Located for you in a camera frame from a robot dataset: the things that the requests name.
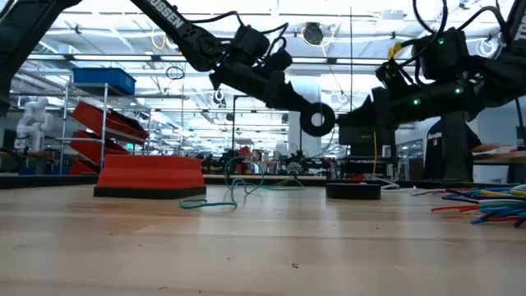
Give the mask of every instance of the ceiling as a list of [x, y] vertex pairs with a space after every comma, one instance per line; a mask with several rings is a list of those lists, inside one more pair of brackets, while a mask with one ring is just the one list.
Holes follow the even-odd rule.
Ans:
[[[360, 105], [372, 87], [380, 86], [372, 75], [375, 65], [385, 59], [387, 50], [395, 42], [424, 36], [422, 27], [415, 21], [410, 0], [404, 1], [337, 1], [318, 0], [195, 0], [174, 1], [178, 10], [188, 20], [200, 20], [218, 14], [238, 11], [245, 24], [258, 30], [269, 30], [284, 22], [289, 23], [285, 33], [287, 50], [295, 57], [295, 63], [288, 69], [291, 76], [318, 76], [321, 100], [334, 109], [349, 111], [350, 104]], [[460, 26], [479, 7], [494, 5], [495, 1], [468, 1], [468, 10], [459, 8], [459, 0], [448, 0], [450, 15], [447, 27]], [[501, 1], [502, 14], [506, 17], [512, 1]], [[420, 1], [418, 10], [431, 26], [439, 25], [441, 2]], [[302, 38], [302, 28], [307, 22], [318, 22], [324, 32], [324, 46], [308, 45]], [[232, 37], [238, 28], [236, 17], [202, 24], [202, 27], [219, 37]], [[491, 13], [482, 14], [465, 30], [471, 54], [490, 54], [496, 48], [496, 41], [485, 41], [488, 35], [496, 35], [499, 28]], [[63, 54], [77, 54], [75, 61], [65, 61]], [[52, 54], [41, 60], [41, 54]], [[121, 55], [159, 55], [172, 57], [177, 62], [119, 62], [95, 61], [100, 57]], [[226, 114], [232, 112], [233, 95], [237, 91], [222, 87], [225, 104], [217, 104], [208, 80], [208, 73], [196, 72], [184, 62], [177, 46], [164, 38], [164, 33], [128, 0], [84, 0], [79, 5], [64, 11], [53, 27], [35, 48], [33, 57], [23, 66], [23, 72], [12, 87], [19, 91], [43, 91], [64, 86], [71, 76], [72, 67], [122, 67], [136, 79], [138, 103], [158, 109], [155, 119], [163, 133], [166, 149], [179, 146], [183, 140], [190, 146], [205, 146], [221, 150], [231, 142], [231, 122]], [[408, 58], [408, 51], [401, 58]], [[324, 57], [352, 59], [353, 66], [334, 65], [332, 68]], [[184, 70], [185, 78], [170, 80], [166, 69], [177, 66]], [[35, 79], [36, 76], [52, 81], [51, 85]], [[274, 149], [277, 142], [287, 141], [287, 124], [282, 124], [282, 113], [270, 113], [257, 99], [246, 98], [237, 101], [236, 116], [239, 127], [237, 135], [251, 138], [256, 147]], [[175, 125], [185, 132], [173, 133]], [[330, 134], [322, 142], [328, 144]]]

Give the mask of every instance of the red foam block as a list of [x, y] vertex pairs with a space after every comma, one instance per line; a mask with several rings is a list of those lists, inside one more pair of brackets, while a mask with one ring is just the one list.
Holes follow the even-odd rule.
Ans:
[[206, 193], [201, 161], [167, 155], [108, 155], [96, 197], [176, 199]]

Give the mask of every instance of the black disc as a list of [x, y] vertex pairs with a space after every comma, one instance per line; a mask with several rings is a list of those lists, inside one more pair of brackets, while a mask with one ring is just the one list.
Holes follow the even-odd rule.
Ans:
[[[323, 116], [323, 123], [320, 126], [312, 124], [312, 116], [321, 113]], [[335, 111], [328, 105], [323, 103], [313, 103], [311, 108], [303, 110], [299, 116], [299, 124], [302, 130], [311, 136], [324, 136], [328, 134], [335, 127]]]

